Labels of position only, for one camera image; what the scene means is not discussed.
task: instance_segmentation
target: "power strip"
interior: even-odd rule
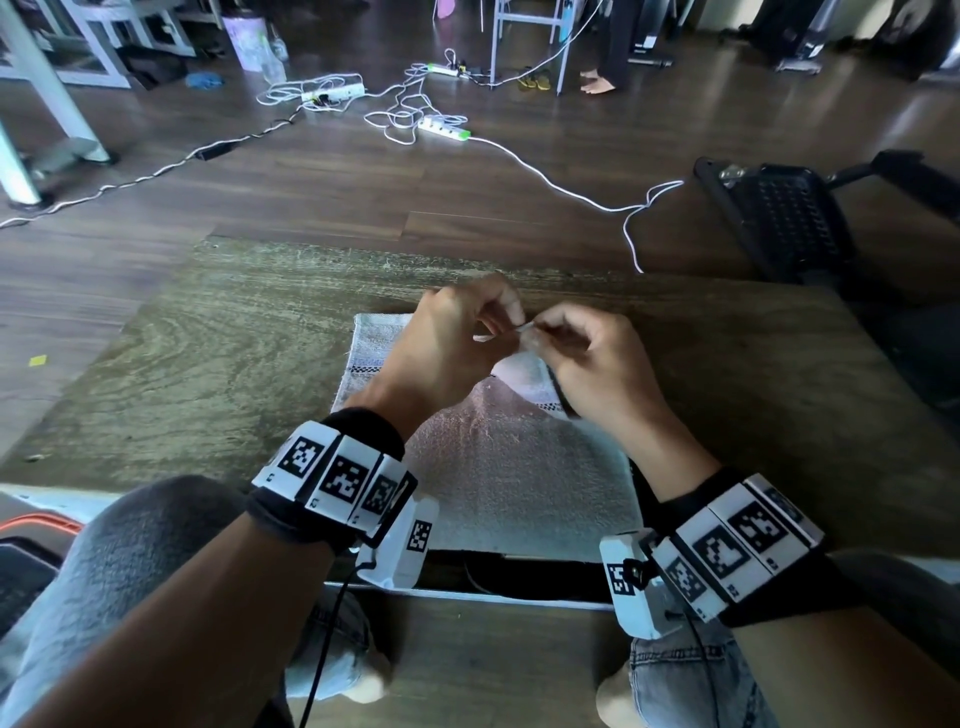
[[[357,99],[367,93],[367,89],[361,83],[345,84],[332,86],[330,88],[317,88],[313,91],[307,91],[300,95],[300,100],[304,103],[308,101],[317,101],[324,99],[329,104],[339,104],[341,101]]]
[[[425,132],[437,134],[438,136],[445,136],[448,139],[454,139],[455,141],[467,141],[470,138],[470,132],[468,132],[466,129],[461,129],[460,127],[451,127],[442,121],[437,121],[436,119],[431,118],[430,116],[424,116],[420,121],[418,121],[417,128]]]
[[[453,76],[454,78],[460,76],[459,68],[450,68],[448,65],[443,65],[442,63],[428,63],[426,70],[428,73],[436,73],[440,76]]]

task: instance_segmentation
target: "clear bottle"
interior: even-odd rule
[[[274,49],[274,55],[281,63],[290,60],[290,54],[287,53],[287,44],[283,42],[280,33],[276,31],[276,25],[270,24],[270,47]]]
[[[270,85],[283,84],[287,80],[287,71],[283,63],[274,55],[266,36],[263,37],[260,47],[260,70],[263,71],[263,78]]]

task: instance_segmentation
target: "pink object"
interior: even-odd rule
[[[457,0],[437,0],[437,17],[440,19],[450,17],[456,7]]]

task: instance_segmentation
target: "wooden table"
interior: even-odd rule
[[[425,286],[490,269],[210,238],[12,450],[0,482],[110,499],[176,473],[249,478],[327,411],[354,313],[409,311]],[[507,274],[528,311],[568,299],[631,317],[693,432],[766,474],[835,545],[960,557],[960,451],[830,293]]]

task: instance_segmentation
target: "towel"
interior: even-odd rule
[[[334,410],[380,370],[409,320],[354,318]],[[603,536],[642,525],[626,456],[599,428],[567,418],[530,352],[499,362],[466,400],[421,425],[404,463],[440,502],[431,548],[599,563]]]

